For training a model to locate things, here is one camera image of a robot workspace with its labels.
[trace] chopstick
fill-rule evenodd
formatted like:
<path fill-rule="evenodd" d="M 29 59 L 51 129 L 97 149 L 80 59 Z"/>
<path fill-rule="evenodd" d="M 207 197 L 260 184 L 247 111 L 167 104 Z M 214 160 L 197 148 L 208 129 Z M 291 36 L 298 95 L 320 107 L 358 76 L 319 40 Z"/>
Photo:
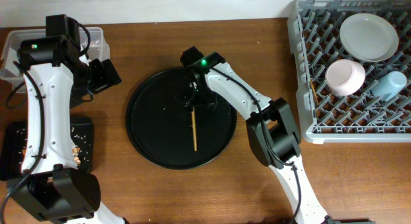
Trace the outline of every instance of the chopstick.
<path fill-rule="evenodd" d="M 318 105 L 319 104 L 319 98 L 317 97 L 317 93 L 315 92 L 315 87 L 314 87 L 314 84 L 313 84 L 312 80 L 310 80 L 310 85 L 311 85 L 311 88 L 313 89 L 315 104 Z"/>
<path fill-rule="evenodd" d="M 194 151 L 197 151 L 197 128 L 195 125 L 195 110 L 191 111 L 191 127 L 193 127 Z"/>

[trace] white wall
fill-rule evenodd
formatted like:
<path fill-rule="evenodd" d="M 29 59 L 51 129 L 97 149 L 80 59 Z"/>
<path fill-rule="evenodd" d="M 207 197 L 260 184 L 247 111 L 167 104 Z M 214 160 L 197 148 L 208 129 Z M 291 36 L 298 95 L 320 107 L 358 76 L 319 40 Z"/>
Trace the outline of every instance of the white wall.
<path fill-rule="evenodd" d="M 43 26 L 65 13 L 83 24 L 287 17 L 293 0 L 0 0 L 0 27 Z"/>

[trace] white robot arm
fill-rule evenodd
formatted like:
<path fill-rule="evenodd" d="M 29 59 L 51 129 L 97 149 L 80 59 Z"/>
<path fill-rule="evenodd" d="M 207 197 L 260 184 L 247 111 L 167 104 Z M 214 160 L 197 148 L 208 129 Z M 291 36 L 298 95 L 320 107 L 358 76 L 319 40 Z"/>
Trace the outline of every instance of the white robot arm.
<path fill-rule="evenodd" d="M 235 79 L 237 82 L 240 82 L 243 86 L 248 88 L 251 93 L 255 94 L 262 110 L 267 109 L 270 106 L 271 99 L 257 92 L 250 85 L 245 83 L 232 70 L 231 66 L 227 62 L 217 64 L 214 68 Z M 254 104 L 253 100 L 237 83 L 234 83 L 232 80 L 227 80 L 225 76 L 216 72 L 214 69 L 210 69 L 210 72 L 205 74 L 205 80 L 207 86 L 212 91 L 217 92 L 225 98 L 241 114 L 241 116 L 244 117 L 245 120 L 250 119 L 251 113 L 258 113 L 258 108 Z M 327 212 L 322 208 L 313 189 L 311 188 L 304 167 L 302 166 L 301 155 L 293 156 L 287 159 L 287 162 L 294 162 L 296 168 L 298 169 L 301 198 L 299 198 L 296 181 L 297 178 L 295 177 L 291 167 L 285 166 L 282 169 L 279 169 L 273 165 L 270 165 L 269 168 L 279 179 L 294 212 L 299 203 L 299 199 L 301 199 L 301 206 L 299 207 L 299 211 L 295 217 L 296 222 L 298 224 L 323 223 L 327 217 Z"/>
<path fill-rule="evenodd" d="M 88 60 L 87 50 L 80 45 L 79 27 L 90 37 L 74 19 L 49 16 L 46 37 L 21 44 L 20 63 L 15 65 L 28 90 L 28 142 L 23 177 L 8 181 L 1 223 L 5 223 L 3 212 L 10 197 L 39 221 L 128 223 L 101 202 L 97 178 L 77 170 L 74 161 L 69 109 L 83 103 L 84 96 L 92 98 L 121 82 L 110 60 Z"/>
<path fill-rule="evenodd" d="M 244 117 L 250 147 L 257 159 L 279 179 L 296 214 L 295 221 L 298 224 L 330 221 L 302 165 L 298 147 L 301 139 L 288 104 L 283 99 L 272 101 L 253 89 L 218 53 L 203 56 L 192 47 L 183 52 L 180 61 L 190 69 L 200 88 L 206 86 L 218 93 Z M 268 130 L 267 123 L 270 120 L 278 122 Z"/>

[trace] wooden table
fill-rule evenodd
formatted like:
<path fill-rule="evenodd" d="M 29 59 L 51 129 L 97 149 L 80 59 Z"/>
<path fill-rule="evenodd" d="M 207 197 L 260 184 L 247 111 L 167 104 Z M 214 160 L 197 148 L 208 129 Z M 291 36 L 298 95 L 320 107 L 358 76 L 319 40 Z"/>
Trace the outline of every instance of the wooden table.
<path fill-rule="evenodd" d="M 285 19 L 101 25 L 110 58 L 123 82 L 92 103 L 72 109 L 95 125 L 94 168 L 103 202 L 131 223 L 259 223 L 290 218 L 292 211 L 277 178 L 253 156 L 245 122 L 238 116 L 227 149 L 205 166 L 163 169 L 131 145 L 125 110 L 136 87 L 148 76 L 179 66 L 181 53 L 196 45 L 218 51 L 252 87 L 283 97 L 298 121 L 297 80 Z M 0 30 L 0 46 L 12 29 Z M 0 139 L 26 108 L 7 110 L 10 85 L 0 82 Z M 370 218 L 411 223 L 411 146 L 409 144 L 301 143 L 306 173 L 328 214 L 335 219 Z M 6 183 L 1 183 L 4 197 Z M 36 223 L 10 201 L 8 223 Z"/>

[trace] dish rack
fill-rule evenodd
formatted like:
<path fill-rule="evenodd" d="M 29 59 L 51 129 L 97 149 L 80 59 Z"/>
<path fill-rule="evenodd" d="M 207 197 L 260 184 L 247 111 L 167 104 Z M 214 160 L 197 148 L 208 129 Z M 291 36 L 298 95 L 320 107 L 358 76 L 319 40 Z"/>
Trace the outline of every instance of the dish rack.
<path fill-rule="evenodd" d="M 411 1 L 297 0 L 287 20 L 290 50 L 297 66 L 297 106 L 301 134 L 308 142 L 411 142 Z M 343 47 L 339 29 L 356 13 L 373 13 L 389 21 L 399 36 L 396 53 L 381 62 L 364 62 Z M 349 59 L 364 66 L 362 87 L 335 96 L 324 78 L 330 64 Z M 408 78 L 388 101 L 370 90 L 391 71 Z"/>

